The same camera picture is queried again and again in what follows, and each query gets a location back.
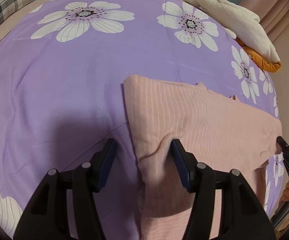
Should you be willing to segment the purple floral duvet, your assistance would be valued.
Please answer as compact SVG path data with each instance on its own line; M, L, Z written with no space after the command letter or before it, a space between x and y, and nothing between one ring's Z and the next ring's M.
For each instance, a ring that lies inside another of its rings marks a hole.
M0 226L13 236L52 168L72 170L118 144L95 196L107 239L139 239L142 186L123 81L203 83L278 115L268 74L225 28L180 0L50 0L35 4L0 41Z

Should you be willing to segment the pink curtain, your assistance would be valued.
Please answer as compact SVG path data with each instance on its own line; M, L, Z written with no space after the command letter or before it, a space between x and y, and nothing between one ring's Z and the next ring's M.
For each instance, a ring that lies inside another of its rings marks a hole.
M259 16L271 41L289 34L289 0L242 0L240 5Z

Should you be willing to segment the pink striped knit garment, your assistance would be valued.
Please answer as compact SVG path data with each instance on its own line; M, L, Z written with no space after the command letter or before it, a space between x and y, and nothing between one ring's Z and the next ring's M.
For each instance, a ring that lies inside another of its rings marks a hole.
M260 203L265 203L265 168L278 152L279 119L201 83L132 75L124 80L123 88L144 182L143 239L181 239L185 233L194 196L183 187L168 153L173 139L214 170L238 169Z

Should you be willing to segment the white plush goose toy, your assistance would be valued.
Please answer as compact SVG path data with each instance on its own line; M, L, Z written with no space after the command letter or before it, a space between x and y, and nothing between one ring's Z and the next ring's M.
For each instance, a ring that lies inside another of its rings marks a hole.
M260 25L257 14L227 0L183 0L203 9L225 27L228 33L263 71L275 73L282 64L275 46Z

